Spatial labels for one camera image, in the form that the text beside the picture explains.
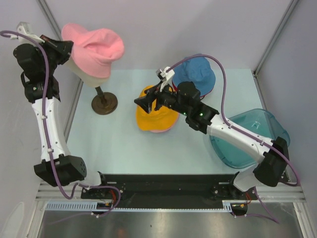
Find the yellow hat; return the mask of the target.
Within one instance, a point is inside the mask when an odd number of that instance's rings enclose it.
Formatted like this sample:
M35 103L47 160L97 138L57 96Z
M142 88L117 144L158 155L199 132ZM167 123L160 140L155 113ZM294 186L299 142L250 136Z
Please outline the yellow hat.
M136 123L140 130L142 131L150 131L151 129L155 129L159 127L159 122L168 115L177 115L179 113L168 109L167 107L162 106L158 111L154 109L148 114L139 106L136 108Z

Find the pink bucket hat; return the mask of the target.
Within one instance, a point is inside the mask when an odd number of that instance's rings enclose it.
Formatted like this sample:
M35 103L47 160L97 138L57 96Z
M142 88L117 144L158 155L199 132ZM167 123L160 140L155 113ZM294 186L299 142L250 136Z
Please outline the pink bucket hat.
M168 115L159 122L158 128L151 129L150 132L152 133L166 132L175 126L178 119L179 119L179 116L177 115Z

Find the blue hat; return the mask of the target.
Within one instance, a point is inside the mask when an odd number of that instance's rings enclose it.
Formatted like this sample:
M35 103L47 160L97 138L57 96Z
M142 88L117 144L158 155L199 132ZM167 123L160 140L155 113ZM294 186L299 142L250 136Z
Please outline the blue hat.
M216 76L206 58L193 58L185 60L174 68L175 75L172 83L178 88L182 82L193 82L201 95L206 94L215 86Z

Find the red bucket hat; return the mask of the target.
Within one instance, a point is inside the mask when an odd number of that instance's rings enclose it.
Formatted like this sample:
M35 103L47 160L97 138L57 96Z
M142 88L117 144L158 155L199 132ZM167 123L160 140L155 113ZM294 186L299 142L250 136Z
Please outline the red bucket hat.
M177 92L177 87L175 86L174 83L172 83L172 87L173 87L174 91ZM213 88L212 88L209 92L207 92L206 94L203 94L203 95L206 96L206 95L210 94L212 91L213 91Z

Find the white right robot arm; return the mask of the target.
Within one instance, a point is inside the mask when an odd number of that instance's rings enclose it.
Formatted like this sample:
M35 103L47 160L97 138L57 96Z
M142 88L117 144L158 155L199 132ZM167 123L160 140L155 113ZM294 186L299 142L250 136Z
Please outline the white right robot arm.
M192 82L182 82L176 92L160 84L145 90L145 95L134 100L146 113L162 106L185 115L186 123L195 131L215 136L250 155L254 167L238 172L229 185L229 195L240 199L252 187L264 184L276 187L280 183L289 159L286 141L273 140L252 133L233 123L200 100L200 92Z

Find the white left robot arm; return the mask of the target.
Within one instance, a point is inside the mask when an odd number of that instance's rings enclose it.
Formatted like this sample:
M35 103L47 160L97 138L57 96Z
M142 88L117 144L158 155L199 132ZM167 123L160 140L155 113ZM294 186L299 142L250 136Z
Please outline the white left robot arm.
M98 198L104 198L109 194L109 185L101 181L99 172L88 169L82 158L71 155L59 120L59 84L53 74L58 65L67 62L72 46L72 41L43 36L38 45L22 43L13 51L23 70L25 96L39 127L41 162L34 166L34 172L54 187L80 181L93 186L92 192Z

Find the brown wooden stand base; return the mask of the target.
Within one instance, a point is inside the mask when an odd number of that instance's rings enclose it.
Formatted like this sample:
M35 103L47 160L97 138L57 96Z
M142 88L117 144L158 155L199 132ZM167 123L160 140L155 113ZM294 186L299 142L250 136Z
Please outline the brown wooden stand base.
M117 97L111 92L104 92L101 87L95 88L97 95L92 99L92 109L98 115L108 115L118 106Z

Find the beige mannequin head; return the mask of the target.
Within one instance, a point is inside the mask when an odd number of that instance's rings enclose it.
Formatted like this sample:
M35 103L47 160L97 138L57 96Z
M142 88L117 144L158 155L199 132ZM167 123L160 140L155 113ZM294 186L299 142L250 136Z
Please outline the beige mannequin head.
M69 60L64 64L64 66L66 66L71 72L76 74L83 81L84 84L92 88L101 86L109 79L108 77L98 78L85 73L76 65L72 57L69 58Z

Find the teal plastic basket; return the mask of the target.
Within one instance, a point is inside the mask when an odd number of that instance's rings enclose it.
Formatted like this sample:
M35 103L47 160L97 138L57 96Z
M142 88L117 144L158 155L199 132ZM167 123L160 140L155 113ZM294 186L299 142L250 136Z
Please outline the teal plastic basket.
M277 121L275 116L263 109L253 109L223 121L221 115L215 116L207 127L211 144L224 164L234 169L243 169L263 158L269 150L261 144L278 137L290 145L288 132Z

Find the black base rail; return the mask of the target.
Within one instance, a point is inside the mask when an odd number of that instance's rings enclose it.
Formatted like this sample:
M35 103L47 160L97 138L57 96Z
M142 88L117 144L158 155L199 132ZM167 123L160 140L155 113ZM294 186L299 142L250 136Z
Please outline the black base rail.
M230 183L233 174L219 175L111 175L102 174L102 188L81 192L82 199L120 199L118 208L127 209L215 209L222 201L237 202L247 196L255 201L249 189L239 192Z

